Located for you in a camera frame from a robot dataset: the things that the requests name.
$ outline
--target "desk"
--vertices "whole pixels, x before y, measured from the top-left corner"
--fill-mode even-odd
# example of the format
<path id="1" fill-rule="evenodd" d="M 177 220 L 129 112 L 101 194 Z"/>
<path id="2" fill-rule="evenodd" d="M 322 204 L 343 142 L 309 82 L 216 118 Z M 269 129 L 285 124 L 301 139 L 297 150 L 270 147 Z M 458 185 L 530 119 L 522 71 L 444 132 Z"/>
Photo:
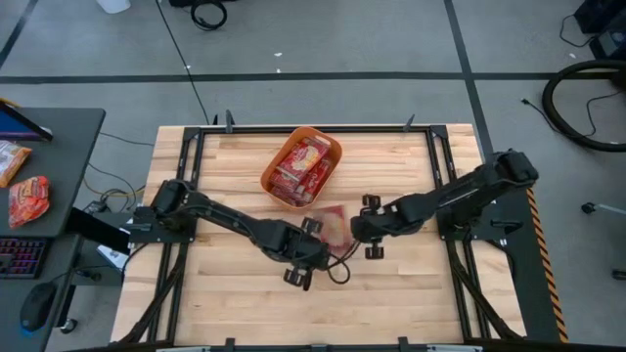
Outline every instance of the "desk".
<path id="1" fill-rule="evenodd" d="M 0 340 L 14 351 L 43 351 L 61 307 L 66 300 L 71 275 L 56 280 L 57 294 L 46 325 L 26 337 L 20 328 L 24 298 L 37 284 L 45 283 L 73 267 L 82 239 L 66 234 L 65 228 L 78 193 L 89 156 L 94 148 L 105 112 L 99 109 L 20 109 L 30 120 L 50 128 L 52 142 L 20 142 L 33 149 L 12 184 L 36 175 L 48 177 L 51 208 L 41 218 L 11 230 L 8 228 L 9 189 L 0 189 L 0 234 L 55 238 L 37 280 L 0 280 Z"/>
<path id="2" fill-rule="evenodd" d="M 183 130 L 159 129 L 146 203 L 163 180 L 176 177 Z M 472 171 L 481 157 L 471 125 L 450 124 L 447 130 L 457 172 Z M 302 216 L 285 212 L 258 183 L 287 137 L 258 131 L 211 134 L 204 140 L 200 191 L 251 216 L 299 224 Z M 343 159 L 316 207 L 343 203 L 352 216 L 365 193 L 381 195 L 387 202 L 433 189 L 425 137 L 333 137 L 342 144 Z M 442 155 L 441 146 L 437 148 Z M 192 162 L 190 154 L 188 164 Z M 175 345 L 224 345 L 227 337 L 236 338 L 238 345 L 393 344 L 398 336 L 407 336 L 411 343 L 460 342 L 450 268 L 436 222 L 428 221 L 415 236 L 385 238 L 384 246 L 382 261 L 366 261 L 362 250 L 355 254 L 348 262 L 353 276 L 347 285 L 337 286 L 326 273 L 317 272 L 311 290 L 303 292 L 283 282 L 285 264 L 269 260 L 247 239 L 201 220 L 189 247 Z M 128 333 L 152 300 L 161 248 L 150 244 L 129 264 L 112 340 Z M 510 327 L 524 334 L 506 255 L 482 242 L 473 250 L 484 294 Z M 164 337 L 168 306 L 166 302 L 161 311 L 159 338 Z M 468 307 L 475 333 L 473 305 Z"/>

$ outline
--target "computer mouse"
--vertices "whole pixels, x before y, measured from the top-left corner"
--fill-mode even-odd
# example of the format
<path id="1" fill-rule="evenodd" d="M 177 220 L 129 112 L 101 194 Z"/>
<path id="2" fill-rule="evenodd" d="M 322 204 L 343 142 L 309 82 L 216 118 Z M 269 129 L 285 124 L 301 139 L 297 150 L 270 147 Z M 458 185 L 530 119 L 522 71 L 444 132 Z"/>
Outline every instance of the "computer mouse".
<path id="1" fill-rule="evenodd" d="M 24 330 L 33 332 L 46 324 L 56 292 L 54 283 L 43 283 L 32 288 L 20 311 L 20 325 Z"/>

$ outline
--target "keyboard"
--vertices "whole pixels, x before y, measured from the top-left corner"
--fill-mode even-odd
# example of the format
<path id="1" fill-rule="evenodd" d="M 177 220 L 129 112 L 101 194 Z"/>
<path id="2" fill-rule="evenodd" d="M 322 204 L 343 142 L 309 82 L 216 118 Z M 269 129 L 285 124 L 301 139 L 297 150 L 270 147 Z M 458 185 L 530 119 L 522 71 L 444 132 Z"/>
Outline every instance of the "keyboard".
<path id="1" fill-rule="evenodd" d="M 50 243 L 48 239 L 0 237 L 0 280 L 36 279 Z"/>

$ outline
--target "snack bag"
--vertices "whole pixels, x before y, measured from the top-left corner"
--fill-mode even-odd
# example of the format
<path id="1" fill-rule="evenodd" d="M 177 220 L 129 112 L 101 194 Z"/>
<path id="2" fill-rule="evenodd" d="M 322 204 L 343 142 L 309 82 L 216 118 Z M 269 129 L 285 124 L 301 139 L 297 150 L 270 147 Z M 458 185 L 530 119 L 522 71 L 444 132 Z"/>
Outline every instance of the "snack bag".
<path id="1" fill-rule="evenodd" d="M 300 206 L 297 200 L 295 200 L 292 197 L 293 194 L 281 187 L 277 187 L 277 186 L 272 187 L 272 189 L 270 190 L 270 193 L 274 195 L 276 198 L 281 199 L 282 201 L 284 201 L 285 203 L 291 206 Z"/>
<path id="2" fill-rule="evenodd" d="M 352 246 L 354 239 L 345 224 L 343 205 L 315 209 L 309 217 L 323 224 L 320 241 L 329 244 L 332 254 L 341 257 Z"/>
<path id="3" fill-rule="evenodd" d="M 270 184 L 283 188 L 288 193 L 292 193 L 297 188 L 297 181 L 278 170 L 272 172 L 272 175 L 270 176 Z"/>
<path id="4" fill-rule="evenodd" d="M 327 157 L 318 162 L 309 173 L 304 176 L 302 183 L 295 189 L 296 198 L 306 203 L 313 201 L 322 185 L 322 181 L 326 178 L 331 170 L 331 160 Z"/>
<path id="5" fill-rule="evenodd" d="M 20 169 L 32 149 L 18 146 L 7 141 L 0 141 L 0 187 L 9 186 L 9 182 Z"/>
<path id="6" fill-rule="evenodd" d="M 300 183 L 306 173 L 329 152 L 330 148 L 329 144 L 315 138 L 304 138 L 293 146 L 291 152 L 276 169 Z"/>
<path id="7" fill-rule="evenodd" d="M 9 227 L 15 229 L 41 216 L 50 207 L 49 181 L 45 176 L 31 177 L 9 190 Z"/>

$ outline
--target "monitor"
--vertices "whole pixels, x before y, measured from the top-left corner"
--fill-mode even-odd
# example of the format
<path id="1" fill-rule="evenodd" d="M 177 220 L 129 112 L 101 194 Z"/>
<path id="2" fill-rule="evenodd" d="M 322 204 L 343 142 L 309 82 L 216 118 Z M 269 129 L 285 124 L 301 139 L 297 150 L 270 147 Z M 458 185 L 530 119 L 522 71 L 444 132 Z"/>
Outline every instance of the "monitor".
<path id="1" fill-rule="evenodd" d="M 0 140 L 52 141 L 52 133 L 0 102 Z"/>

